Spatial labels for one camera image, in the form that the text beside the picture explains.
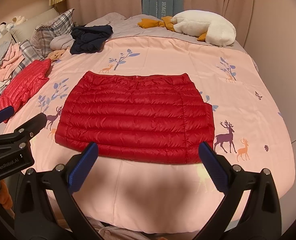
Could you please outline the person left hand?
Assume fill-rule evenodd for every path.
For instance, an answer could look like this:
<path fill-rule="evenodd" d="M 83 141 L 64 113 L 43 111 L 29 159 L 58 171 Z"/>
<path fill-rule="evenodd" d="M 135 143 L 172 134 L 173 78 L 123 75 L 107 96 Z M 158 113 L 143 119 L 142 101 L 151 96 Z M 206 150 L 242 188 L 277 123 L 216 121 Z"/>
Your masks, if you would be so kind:
<path fill-rule="evenodd" d="M 3 206 L 4 209 L 10 210 L 13 206 L 13 201 L 8 191 L 7 185 L 4 180 L 0 181 L 0 185 L 0 204 Z"/>

